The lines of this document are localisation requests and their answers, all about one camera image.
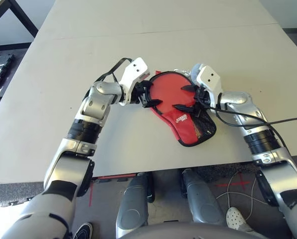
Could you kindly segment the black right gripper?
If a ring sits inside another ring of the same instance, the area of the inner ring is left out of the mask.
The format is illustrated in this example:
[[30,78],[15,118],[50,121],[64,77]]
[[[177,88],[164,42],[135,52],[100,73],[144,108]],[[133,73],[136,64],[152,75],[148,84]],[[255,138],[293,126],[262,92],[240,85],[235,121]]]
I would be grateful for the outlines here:
[[186,85],[181,87],[185,91],[195,91],[194,106],[188,107],[186,105],[176,104],[173,107],[181,112],[194,112],[196,117],[210,109],[210,97],[208,91],[204,87],[199,87],[196,85]]

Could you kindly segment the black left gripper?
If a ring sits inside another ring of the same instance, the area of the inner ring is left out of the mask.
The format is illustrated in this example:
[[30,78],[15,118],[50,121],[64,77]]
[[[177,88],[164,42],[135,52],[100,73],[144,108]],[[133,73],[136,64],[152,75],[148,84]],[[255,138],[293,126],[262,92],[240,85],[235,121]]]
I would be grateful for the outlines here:
[[137,82],[133,89],[133,104],[141,103],[144,105],[144,108],[152,108],[162,103],[162,100],[159,99],[146,100],[146,89],[152,85],[153,83],[151,81]]

